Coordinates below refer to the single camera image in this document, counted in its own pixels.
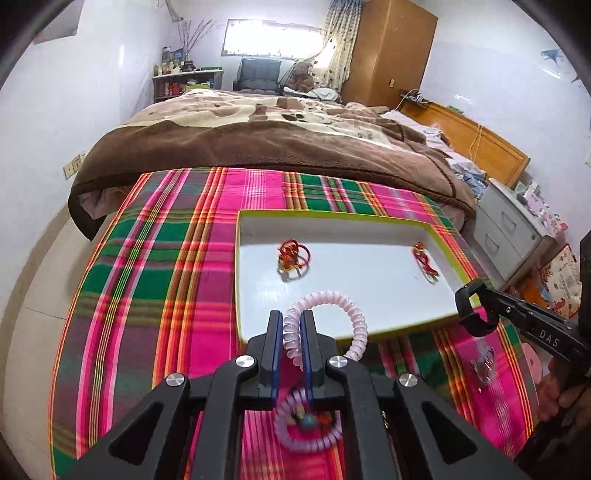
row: blue bead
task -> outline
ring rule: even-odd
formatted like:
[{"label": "blue bead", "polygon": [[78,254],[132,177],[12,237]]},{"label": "blue bead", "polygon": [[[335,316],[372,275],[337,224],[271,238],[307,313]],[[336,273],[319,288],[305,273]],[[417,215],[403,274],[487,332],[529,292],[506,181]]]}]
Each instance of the blue bead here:
[{"label": "blue bead", "polygon": [[313,415],[307,413],[304,418],[300,420],[300,427],[304,430],[311,430],[316,428],[318,420]]}]

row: drawer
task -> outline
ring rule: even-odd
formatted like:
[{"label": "drawer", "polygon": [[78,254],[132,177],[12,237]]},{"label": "drawer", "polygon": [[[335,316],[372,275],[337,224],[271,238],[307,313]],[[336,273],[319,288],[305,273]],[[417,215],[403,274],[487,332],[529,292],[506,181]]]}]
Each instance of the drawer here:
[{"label": "drawer", "polygon": [[504,280],[509,280],[521,265],[522,258],[481,208],[476,211],[476,225],[473,236],[474,240],[484,250],[486,256],[491,259],[501,277]]},{"label": "drawer", "polygon": [[486,189],[478,206],[503,232],[521,258],[529,257],[541,237],[521,212],[517,211],[516,207],[494,187]]}]

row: wooden headboard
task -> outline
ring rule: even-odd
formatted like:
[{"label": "wooden headboard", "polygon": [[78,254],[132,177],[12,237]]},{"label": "wooden headboard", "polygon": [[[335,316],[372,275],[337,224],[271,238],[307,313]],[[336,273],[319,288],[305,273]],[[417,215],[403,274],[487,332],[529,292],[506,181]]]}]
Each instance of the wooden headboard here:
[{"label": "wooden headboard", "polygon": [[[480,136],[480,125],[474,120],[437,103],[429,103],[425,108],[405,101],[401,112],[421,125],[437,127],[449,139],[450,147],[466,158],[470,158],[470,145],[476,139],[472,147],[474,163],[486,170],[488,177],[503,182],[509,188],[515,186],[530,162],[527,155],[496,133],[484,127]],[[480,136],[478,151],[477,135]]]}]

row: wall outlet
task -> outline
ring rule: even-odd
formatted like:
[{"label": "wall outlet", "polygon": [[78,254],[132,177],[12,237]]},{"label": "wall outlet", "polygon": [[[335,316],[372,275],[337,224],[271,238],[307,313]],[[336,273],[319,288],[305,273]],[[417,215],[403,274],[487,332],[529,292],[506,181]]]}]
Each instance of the wall outlet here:
[{"label": "wall outlet", "polygon": [[66,177],[66,180],[69,179],[72,175],[74,175],[74,173],[76,173],[74,171],[74,167],[72,166],[72,162],[69,161],[68,163],[66,163],[64,165],[64,176]]},{"label": "wall outlet", "polygon": [[80,170],[82,166],[82,158],[80,155],[77,155],[74,160],[72,160],[72,168],[74,169],[74,173]]}]

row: window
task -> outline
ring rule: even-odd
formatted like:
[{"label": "window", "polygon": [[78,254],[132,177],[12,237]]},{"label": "window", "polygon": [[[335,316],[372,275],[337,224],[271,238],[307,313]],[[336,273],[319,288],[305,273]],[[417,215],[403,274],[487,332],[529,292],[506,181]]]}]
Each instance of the window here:
[{"label": "window", "polygon": [[228,20],[222,55],[304,59],[321,49],[319,28],[264,20]]}]

